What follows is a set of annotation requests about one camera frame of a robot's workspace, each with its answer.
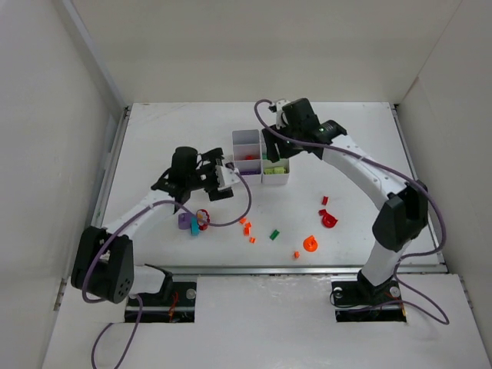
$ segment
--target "bolt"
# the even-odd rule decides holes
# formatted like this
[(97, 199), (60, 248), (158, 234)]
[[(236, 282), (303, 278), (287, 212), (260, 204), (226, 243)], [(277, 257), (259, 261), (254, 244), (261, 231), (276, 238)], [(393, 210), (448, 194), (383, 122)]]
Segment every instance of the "bolt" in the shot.
[(394, 298), (400, 297), (401, 296), (400, 288), (393, 286), (392, 288), (390, 288), (390, 294)]
[(333, 296), (335, 298), (342, 298), (344, 295), (342, 294), (344, 290), (341, 287), (335, 287), (333, 289)]
[(197, 297), (197, 291), (195, 291), (193, 288), (189, 288), (186, 290), (186, 298), (188, 300), (193, 300)]

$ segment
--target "orange block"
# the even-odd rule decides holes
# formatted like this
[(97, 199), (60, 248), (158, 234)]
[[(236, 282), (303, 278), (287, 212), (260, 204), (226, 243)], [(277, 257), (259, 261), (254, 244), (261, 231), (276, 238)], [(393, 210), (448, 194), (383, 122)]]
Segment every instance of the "orange block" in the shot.
[(304, 240), (304, 249), (308, 252), (315, 252), (317, 250), (317, 241), (314, 236), (309, 236)]

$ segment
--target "white wall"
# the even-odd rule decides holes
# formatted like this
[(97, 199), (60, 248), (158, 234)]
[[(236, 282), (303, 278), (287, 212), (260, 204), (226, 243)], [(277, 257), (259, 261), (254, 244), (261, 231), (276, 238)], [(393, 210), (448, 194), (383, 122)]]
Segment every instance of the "white wall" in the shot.
[(460, 0), (75, 0), (126, 101), (400, 102)]
[(39, 367), (108, 109), (49, 0), (0, 0), (0, 366)]
[(462, 274), (492, 357), (492, 2), (463, 0), (398, 115), (417, 173), (443, 209), (445, 258)]

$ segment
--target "purple cable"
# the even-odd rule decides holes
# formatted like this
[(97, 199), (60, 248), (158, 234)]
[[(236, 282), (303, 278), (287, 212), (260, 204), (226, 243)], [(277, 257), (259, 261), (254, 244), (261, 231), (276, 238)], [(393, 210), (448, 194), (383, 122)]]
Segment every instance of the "purple cable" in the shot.
[(267, 129), (270, 133), (272, 133), (273, 135), (277, 136), (278, 138), (280, 138), (280, 139), (282, 139), (284, 141), (293, 142), (296, 145), (300, 145), (300, 146), (309, 146), (309, 147), (312, 147), (312, 148), (326, 148), (328, 150), (338, 151), (338, 152), (341, 152), (343, 154), (350, 155), (350, 156), (352, 156), (354, 158), (357, 158), (359, 160), (362, 160), (362, 161), (364, 161), (364, 162), (366, 162), (366, 163), (368, 163), (370, 165), (373, 165), (374, 167), (383, 169), (384, 171), (388, 171), (388, 172), (392, 173), (393, 175), (396, 175), (396, 176), (398, 176), (400, 178), (403, 178), (405, 181), (411, 183), (415, 188), (417, 188), (419, 191), (421, 191), (424, 194), (424, 196), (429, 201), (430, 206), (432, 206), (432, 208), (434, 209), (434, 211), (436, 213), (436, 216), (437, 216), (437, 220), (439, 221), (439, 225), (440, 225), (440, 229), (441, 229), (441, 241), (440, 241), (440, 244), (434, 250), (425, 251), (425, 252), (418, 252), (418, 253), (413, 253), (413, 254), (406, 254), (406, 255), (402, 256), (400, 258), (400, 260), (397, 262), (397, 264), (395, 265), (395, 267), (394, 267), (393, 277), (401, 285), (405, 286), (409, 290), (413, 291), (414, 293), (418, 294), (419, 296), (421, 296), (424, 299), (426, 299), (427, 301), (429, 301), (442, 314), (442, 316), (443, 316), (444, 319), (441, 320), (440, 318), (434, 316), (433, 314), (429, 313), (428, 311), (425, 311), (422, 307), (414, 304), (413, 302), (402, 301), (402, 300), (387, 301), (387, 302), (384, 302), (382, 304), (378, 304), (378, 305), (374, 305), (374, 306), (370, 306), (370, 307), (364, 307), (364, 308), (361, 308), (361, 309), (354, 309), (354, 310), (352, 310), (352, 312), (354, 312), (354, 313), (361, 313), (361, 312), (364, 312), (364, 311), (373, 310), (375, 308), (382, 308), (383, 306), (387, 306), (387, 305), (391, 305), (391, 304), (402, 304), (403, 303), (403, 304), (407, 304), (407, 305), (410, 305), (410, 306), (418, 309), (419, 311), (423, 312), (424, 314), (426, 314), (427, 316), (433, 318), (435, 321), (438, 321), (441, 324), (448, 325), (450, 323), (449, 322), (449, 318), (447, 317), (447, 315), (444, 312), (444, 310), (434, 300), (432, 300), (431, 298), (429, 298), (426, 294), (418, 291), (417, 289), (415, 289), (415, 288), (411, 287), (410, 285), (408, 285), (407, 283), (403, 282), (397, 276), (397, 270), (400, 267), (400, 264), (401, 264), (401, 262), (403, 260), (408, 259), (408, 258), (414, 258), (414, 257), (417, 257), (417, 256), (428, 256), (428, 255), (436, 254), (436, 253), (440, 252), (443, 249), (444, 245), (446, 244), (447, 231), (446, 231), (446, 224), (444, 223), (444, 217), (443, 217), (442, 213), (440, 212), (440, 209), (437, 206), (436, 201), (431, 197), (431, 195), (429, 194), (429, 192), (424, 187), (422, 187), (417, 181), (415, 181), (413, 178), (410, 178), (407, 175), (405, 175), (405, 174), (403, 174), (403, 173), (401, 173), (401, 172), (399, 172), (399, 171), (397, 171), (397, 170), (395, 170), (393, 168), (390, 168), (390, 167), (388, 167), (386, 165), (377, 163), (376, 161), (372, 161), (371, 159), (368, 159), (368, 158), (364, 158), (361, 155), (356, 154), (355, 152), (352, 152), (350, 150), (346, 150), (344, 148), (336, 148), (336, 147), (333, 147), (333, 146), (330, 146), (330, 145), (318, 144), (318, 143), (315, 143), (315, 142), (299, 141), (299, 140), (296, 140), (296, 139), (289, 138), (287, 136), (281, 135), (280, 133), (278, 133), (278, 132), (274, 131), (273, 129), (271, 129), (270, 127), (268, 127), (267, 123), (265, 123), (265, 121), (261, 118), (260, 113), (258, 112), (258, 106), (260, 104), (262, 104), (262, 103), (272, 104), (272, 101), (271, 100), (268, 100), (266, 98), (263, 98), (263, 99), (261, 99), (259, 101), (256, 101), (256, 104), (254, 104), (254, 114), (256, 115), (256, 118), (261, 123), (261, 125), (263, 125), (263, 127), (265, 127), (265, 129)]
[[(234, 224), (234, 223), (239, 222), (250, 211), (250, 209), (251, 209), (251, 203), (252, 203), (251, 189), (249, 188), (248, 183), (246, 183), (245, 179), (242, 178), (242, 176), (239, 173), (236, 172), (236, 175), (239, 177), (239, 179), (241, 180), (241, 182), (243, 182), (243, 185), (246, 188), (246, 192), (248, 193), (248, 206), (246, 208), (246, 211), (239, 218), (234, 219), (233, 221), (229, 221), (227, 223), (208, 223), (208, 225), (210, 225), (212, 227), (227, 227), (228, 225), (231, 225), (231, 224)], [(97, 304), (98, 302), (103, 302), (104, 301), (104, 299), (102, 299), (102, 298), (98, 298), (98, 299), (95, 299), (95, 300), (92, 300), (92, 299), (88, 298), (88, 296), (87, 296), (87, 287), (88, 287), (89, 279), (91, 279), (91, 276), (92, 276), (92, 273), (94, 272), (94, 269), (95, 269), (96, 264), (98, 263), (98, 261), (101, 258), (101, 256), (106, 252), (106, 250), (108, 249), (109, 245), (131, 223), (133, 223), (134, 221), (136, 221), (137, 219), (139, 219), (143, 214), (145, 214), (147, 211), (151, 210), (154, 206), (159, 206), (159, 205), (163, 205), (163, 204), (172, 204), (174, 206), (177, 206), (180, 209), (186, 211), (187, 213), (190, 213), (191, 215), (193, 215), (194, 218), (196, 218), (196, 215), (194, 213), (192, 213), (190, 210), (188, 210), (184, 205), (182, 205), (182, 204), (180, 204), (180, 203), (178, 203), (176, 201), (172, 201), (172, 200), (161, 200), (161, 201), (156, 201), (154, 204), (152, 204), (150, 206), (147, 206), (146, 208), (144, 208), (143, 210), (141, 210), (137, 214), (135, 214), (133, 217), (131, 217), (130, 219), (128, 219), (120, 228), (118, 228), (115, 231), (115, 233), (113, 233), (111, 236), (109, 236), (108, 240), (102, 245), (102, 247), (99, 250), (99, 252), (94, 256), (94, 259), (92, 260), (92, 263), (89, 266), (89, 268), (87, 270), (87, 273), (85, 275), (84, 282), (82, 283), (82, 298), (84, 299), (85, 302), (87, 302), (88, 304)], [(115, 369), (117, 369), (121, 365), (121, 363), (123, 362), (123, 360), (125, 359), (125, 355), (128, 352), (128, 349), (130, 348), (130, 344), (133, 341), (133, 337), (135, 336), (135, 332), (137, 331), (138, 324), (140, 323), (140, 320), (141, 320), (141, 314), (142, 314), (142, 310), (144, 308), (144, 305), (143, 305), (143, 302), (142, 302), (140, 296), (138, 296), (136, 294), (135, 295), (135, 298), (138, 300), (138, 305), (139, 305), (138, 315), (137, 315), (137, 318), (135, 319), (135, 326), (133, 327), (133, 331), (131, 332), (130, 338), (128, 339), (128, 343), (126, 344), (125, 350), (123, 351), (123, 355), (121, 356), (119, 362), (116, 364)], [(101, 331), (101, 333), (98, 335), (98, 337), (95, 340), (95, 343), (94, 343), (94, 346), (92, 347), (92, 352), (91, 352), (91, 363), (92, 363), (93, 369), (97, 369), (97, 367), (95, 365), (95, 358), (94, 358), (94, 356), (95, 356), (95, 349), (96, 349), (96, 347), (98, 345), (98, 342), (101, 339), (102, 335), (112, 325), (113, 325), (113, 323), (108, 324)]]
[[(137, 331), (138, 324), (140, 323), (141, 320), (141, 313), (144, 309), (144, 303), (141, 300), (141, 297), (138, 296), (137, 294), (135, 295), (135, 298), (138, 301), (138, 315), (137, 318), (135, 319), (135, 326), (133, 327), (133, 331), (131, 331), (130, 338), (128, 339), (128, 342), (125, 346), (125, 349), (123, 350), (123, 354), (120, 357), (120, 360), (115, 366), (115, 369), (118, 369), (125, 359), (126, 353), (128, 352), (128, 349), (130, 348), (131, 342), (133, 341), (133, 337), (135, 336), (135, 332)], [(98, 335), (98, 337), (95, 339), (94, 345), (92, 346), (91, 350), (91, 364), (92, 364), (92, 369), (98, 369), (98, 367), (95, 365), (95, 349), (98, 346), (99, 340), (101, 340), (102, 335), (113, 325), (114, 323), (109, 323), (105, 329), (101, 331), (101, 333)]]

